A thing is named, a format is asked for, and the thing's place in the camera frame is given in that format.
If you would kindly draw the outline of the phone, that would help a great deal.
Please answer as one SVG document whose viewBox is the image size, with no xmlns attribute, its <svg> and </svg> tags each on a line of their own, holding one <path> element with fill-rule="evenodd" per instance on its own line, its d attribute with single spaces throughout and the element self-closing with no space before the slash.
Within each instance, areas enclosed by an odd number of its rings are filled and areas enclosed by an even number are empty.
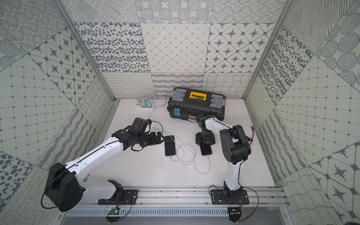
<svg viewBox="0 0 360 225">
<path fill-rule="evenodd" d="M 165 155 L 167 157 L 176 155 L 174 136 L 165 136 L 164 142 L 165 142 Z"/>
<path fill-rule="evenodd" d="M 200 142 L 199 143 L 201 154 L 203 156 L 208 156 L 212 154 L 211 145 L 209 143 Z"/>
</svg>

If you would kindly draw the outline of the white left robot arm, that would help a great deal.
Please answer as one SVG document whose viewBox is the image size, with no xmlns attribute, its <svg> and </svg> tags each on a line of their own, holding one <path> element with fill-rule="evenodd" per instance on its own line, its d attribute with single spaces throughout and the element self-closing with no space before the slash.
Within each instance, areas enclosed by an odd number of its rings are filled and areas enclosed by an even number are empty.
<svg viewBox="0 0 360 225">
<path fill-rule="evenodd" d="M 152 120 L 135 118 L 132 125 L 120 129 L 90 152 L 66 164 L 56 163 L 49 171 L 44 190 L 54 207 L 67 212 L 91 200 L 119 204 L 124 202 L 123 186 L 115 180 L 88 185 L 84 180 L 92 171 L 126 149 L 138 144 L 141 148 L 164 142 L 162 132 L 151 132 Z"/>
</svg>

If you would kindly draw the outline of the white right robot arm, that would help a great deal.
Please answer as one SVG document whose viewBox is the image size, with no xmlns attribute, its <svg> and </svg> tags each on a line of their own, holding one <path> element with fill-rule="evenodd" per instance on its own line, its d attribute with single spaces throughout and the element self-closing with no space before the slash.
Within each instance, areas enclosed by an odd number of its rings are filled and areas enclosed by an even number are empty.
<svg viewBox="0 0 360 225">
<path fill-rule="evenodd" d="M 196 144 L 202 154 L 212 154 L 211 146 L 215 144 L 215 135 L 218 135 L 223 155 L 229 162 L 223 188 L 224 198 L 230 201 L 246 196 L 242 185 L 242 171 L 245 161 L 251 154 L 250 144 L 253 139 L 246 136 L 241 125 L 228 125 L 215 115 L 200 114 L 196 121 L 202 130 L 196 134 Z"/>
</svg>

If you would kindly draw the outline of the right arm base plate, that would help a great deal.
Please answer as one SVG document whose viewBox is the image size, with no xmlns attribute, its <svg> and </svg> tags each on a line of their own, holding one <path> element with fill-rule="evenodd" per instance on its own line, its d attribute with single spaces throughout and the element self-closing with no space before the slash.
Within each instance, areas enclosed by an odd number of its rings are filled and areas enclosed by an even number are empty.
<svg viewBox="0 0 360 225">
<path fill-rule="evenodd" d="M 249 198 L 246 190 L 227 191 L 225 189 L 211 189 L 211 201 L 213 205 L 249 205 Z"/>
</svg>

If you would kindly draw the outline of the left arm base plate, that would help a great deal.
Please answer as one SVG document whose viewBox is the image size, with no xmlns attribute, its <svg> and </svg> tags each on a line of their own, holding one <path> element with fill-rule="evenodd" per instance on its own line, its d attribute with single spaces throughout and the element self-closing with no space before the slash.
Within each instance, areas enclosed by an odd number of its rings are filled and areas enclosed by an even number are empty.
<svg viewBox="0 0 360 225">
<path fill-rule="evenodd" d="M 138 190 L 128 189 L 115 191 L 110 199 L 100 199 L 98 205 L 135 205 L 138 196 Z"/>
</svg>

